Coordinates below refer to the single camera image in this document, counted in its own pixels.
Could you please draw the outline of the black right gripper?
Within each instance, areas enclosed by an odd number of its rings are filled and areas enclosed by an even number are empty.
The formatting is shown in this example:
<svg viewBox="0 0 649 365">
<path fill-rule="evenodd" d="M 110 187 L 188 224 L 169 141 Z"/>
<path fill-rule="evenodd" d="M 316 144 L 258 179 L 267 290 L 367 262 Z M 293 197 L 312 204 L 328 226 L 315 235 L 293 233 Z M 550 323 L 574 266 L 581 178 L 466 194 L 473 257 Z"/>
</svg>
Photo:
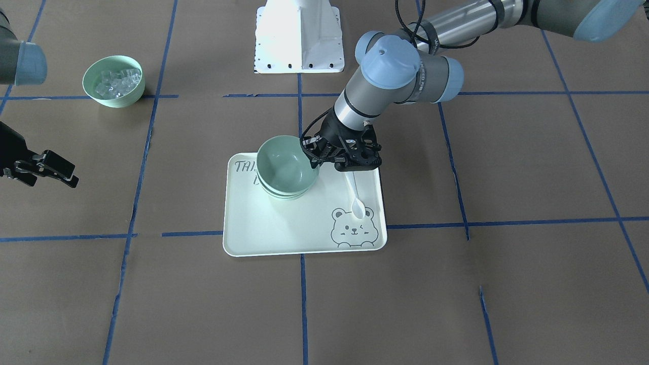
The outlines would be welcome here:
<svg viewBox="0 0 649 365">
<path fill-rule="evenodd" d="M 44 150 L 35 156 L 35 160 L 34 156 L 26 147 L 23 136 L 1 122 L 1 176 L 18 180 L 30 187 L 37 182 L 37 176 L 53 178 L 72 189 L 77 187 L 79 178 L 74 175 L 75 165 L 69 160 L 52 150 Z"/>
</svg>

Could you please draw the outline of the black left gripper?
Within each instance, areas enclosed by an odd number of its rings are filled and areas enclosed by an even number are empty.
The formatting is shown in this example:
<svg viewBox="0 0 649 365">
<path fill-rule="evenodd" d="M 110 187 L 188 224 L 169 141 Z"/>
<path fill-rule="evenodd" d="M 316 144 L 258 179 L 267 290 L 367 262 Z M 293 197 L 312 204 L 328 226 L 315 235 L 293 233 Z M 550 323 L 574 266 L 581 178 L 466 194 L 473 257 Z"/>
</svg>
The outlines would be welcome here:
<svg viewBox="0 0 649 365">
<path fill-rule="evenodd" d="M 346 127 L 330 108 L 315 136 L 301 136 L 302 151 L 310 159 L 311 169 L 332 163 L 345 169 L 345 163 L 377 163 L 378 141 L 374 126 L 369 123 L 357 131 Z"/>
</svg>

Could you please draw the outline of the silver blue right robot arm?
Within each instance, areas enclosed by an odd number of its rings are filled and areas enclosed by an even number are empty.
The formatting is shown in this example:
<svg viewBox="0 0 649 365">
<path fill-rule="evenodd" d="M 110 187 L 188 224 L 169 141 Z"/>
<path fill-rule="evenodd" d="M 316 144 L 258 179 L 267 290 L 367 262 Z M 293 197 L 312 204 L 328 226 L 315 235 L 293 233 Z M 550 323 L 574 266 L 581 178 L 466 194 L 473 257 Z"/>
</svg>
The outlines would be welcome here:
<svg viewBox="0 0 649 365">
<path fill-rule="evenodd" d="M 47 76 L 47 60 L 35 43 L 16 37 L 6 12 L 1 12 L 2 85 L 41 85 Z M 75 165 L 52 150 L 31 151 L 25 138 L 1 122 L 1 175 L 33 187 L 39 176 L 53 178 L 74 189 L 79 178 Z"/>
</svg>

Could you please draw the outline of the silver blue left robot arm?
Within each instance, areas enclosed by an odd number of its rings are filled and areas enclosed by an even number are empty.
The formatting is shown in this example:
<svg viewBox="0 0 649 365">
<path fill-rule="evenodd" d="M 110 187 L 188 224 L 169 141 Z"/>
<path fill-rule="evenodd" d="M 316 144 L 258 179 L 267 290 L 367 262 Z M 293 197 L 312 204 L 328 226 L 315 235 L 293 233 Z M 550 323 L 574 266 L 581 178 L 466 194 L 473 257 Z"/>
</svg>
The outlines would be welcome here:
<svg viewBox="0 0 649 365">
<path fill-rule="evenodd" d="M 468 48 L 499 28 L 526 25 L 597 43 L 630 21 L 642 1 L 470 1 L 391 33 L 369 31 L 355 46 L 358 67 L 332 108 L 318 116 L 314 135 L 304 129 L 302 154 L 315 169 L 340 172 L 382 164 L 373 124 L 390 104 L 450 101 L 464 82 L 463 67 L 445 49 Z"/>
</svg>

